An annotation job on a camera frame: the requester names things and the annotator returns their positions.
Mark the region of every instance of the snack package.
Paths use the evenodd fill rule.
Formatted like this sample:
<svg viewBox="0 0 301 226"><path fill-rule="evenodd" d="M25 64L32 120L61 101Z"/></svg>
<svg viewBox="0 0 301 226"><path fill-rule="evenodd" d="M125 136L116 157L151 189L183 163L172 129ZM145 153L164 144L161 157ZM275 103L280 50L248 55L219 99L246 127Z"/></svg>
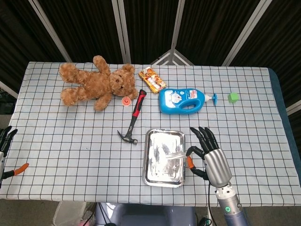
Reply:
<svg viewBox="0 0 301 226"><path fill-rule="evenodd" d="M146 82L153 93L158 93L160 90L166 87L165 82L150 67L147 67L143 71L139 72L139 76Z"/></svg>

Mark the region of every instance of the blue cap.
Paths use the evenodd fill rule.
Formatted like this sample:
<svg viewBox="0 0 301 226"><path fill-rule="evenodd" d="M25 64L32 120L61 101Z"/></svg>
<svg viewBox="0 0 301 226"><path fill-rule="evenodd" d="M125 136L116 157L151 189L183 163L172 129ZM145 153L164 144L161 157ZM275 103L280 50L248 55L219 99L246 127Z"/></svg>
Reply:
<svg viewBox="0 0 301 226"><path fill-rule="evenodd" d="M213 94L212 100L213 100L214 106L216 106L216 103L217 103L217 94L216 93Z"/></svg>

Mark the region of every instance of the floor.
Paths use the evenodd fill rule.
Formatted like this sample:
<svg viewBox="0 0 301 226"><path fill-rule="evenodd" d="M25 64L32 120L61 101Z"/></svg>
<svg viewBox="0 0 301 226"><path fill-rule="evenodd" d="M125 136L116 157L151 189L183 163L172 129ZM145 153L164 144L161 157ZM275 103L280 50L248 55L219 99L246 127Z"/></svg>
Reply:
<svg viewBox="0 0 301 226"><path fill-rule="evenodd" d="M0 129L9 124L11 115L0 115ZM58 202L35 200L0 200L0 225L50 226ZM296 207L251 207L246 208L252 226L299 225L301 206ZM206 208L196 208L200 218ZM225 226L220 208L212 208L213 217L219 226Z"/></svg>

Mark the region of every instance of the robot finger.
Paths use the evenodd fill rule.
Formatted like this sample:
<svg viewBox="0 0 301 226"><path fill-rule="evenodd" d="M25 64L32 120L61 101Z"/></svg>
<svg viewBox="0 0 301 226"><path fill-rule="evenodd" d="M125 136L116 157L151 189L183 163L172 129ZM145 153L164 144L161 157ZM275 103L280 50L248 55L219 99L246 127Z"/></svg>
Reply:
<svg viewBox="0 0 301 226"><path fill-rule="evenodd" d="M6 137L6 139L4 139L4 142L2 143L2 146L0 146L0 151L4 153L4 157L7 156L9 147L10 147L10 143L14 137L14 135L18 132L17 129L11 131L8 136Z"/></svg>
<svg viewBox="0 0 301 226"><path fill-rule="evenodd" d="M8 172L4 172L3 175L2 175L2 179L7 179L7 178L18 175L18 174L24 172L27 169L28 166L29 166L29 163L25 163L23 166L21 166L18 169L11 170L11 171L8 171Z"/></svg>
<svg viewBox="0 0 301 226"><path fill-rule="evenodd" d="M206 144L207 144L207 146L208 146L208 148L209 148L209 152L210 151L213 151L214 150L214 148L213 148L213 145L211 144L211 142L210 142L210 137L209 137L209 135L207 134L207 132L206 132L206 130L204 130L202 127L198 127L198 129L199 129L199 131L203 134L203 136L204 136L204 138L205 138L205 141L206 141Z"/></svg>
<svg viewBox="0 0 301 226"><path fill-rule="evenodd" d="M192 171L193 174L203 178L204 180L209 180L208 175L205 171L202 171L200 169L197 169L192 161L192 158L190 156L187 157L187 164L189 169Z"/></svg>
<svg viewBox="0 0 301 226"><path fill-rule="evenodd" d="M205 153L209 153L209 148L207 146L206 140L204 139L203 135L197 129L190 127L190 130L197 136L199 143L201 144L202 149Z"/></svg>
<svg viewBox="0 0 301 226"><path fill-rule="evenodd" d="M186 156L190 156L191 153L194 152L195 154L197 154L199 157L201 157L204 160L204 151L199 149L196 146L191 146L190 148L188 148L187 152L186 152Z"/></svg>
<svg viewBox="0 0 301 226"><path fill-rule="evenodd" d="M1 130L1 133L0 133L0 149L3 145L3 143L5 142L6 136L7 136L8 132L10 130L11 130L11 126L8 126L5 129Z"/></svg>
<svg viewBox="0 0 301 226"><path fill-rule="evenodd" d="M213 150L218 149L219 146L216 142L216 139L215 139L215 136L214 136L213 132L207 127L205 127L205 131L208 134L208 137L209 137L210 143L212 144Z"/></svg>

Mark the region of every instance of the teddy bear leg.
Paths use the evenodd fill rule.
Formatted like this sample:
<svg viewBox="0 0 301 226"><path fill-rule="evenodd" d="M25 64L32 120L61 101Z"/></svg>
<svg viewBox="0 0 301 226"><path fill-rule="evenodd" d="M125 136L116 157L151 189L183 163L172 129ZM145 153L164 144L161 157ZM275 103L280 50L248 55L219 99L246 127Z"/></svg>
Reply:
<svg viewBox="0 0 301 226"><path fill-rule="evenodd" d="M61 99L66 106L75 105L80 100L89 99L83 87L66 88L61 92Z"/></svg>
<svg viewBox="0 0 301 226"><path fill-rule="evenodd" d="M79 70L71 63L61 65L59 71L64 82L74 82L83 85L89 80L90 72Z"/></svg>
<svg viewBox="0 0 301 226"><path fill-rule="evenodd" d="M105 73L107 75L111 74L109 65L102 56L93 57L93 63L95 64L99 72Z"/></svg>
<svg viewBox="0 0 301 226"><path fill-rule="evenodd" d="M94 109L96 111L102 111L108 106L111 99L112 99L112 94L105 94L104 96L96 100L94 104Z"/></svg>
<svg viewBox="0 0 301 226"><path fill-rule="evenodd" d="M128 95L128 98L130 98L131 100L134 100L138 97L138 91L136 89L134 89L134 91Z"/></svg>

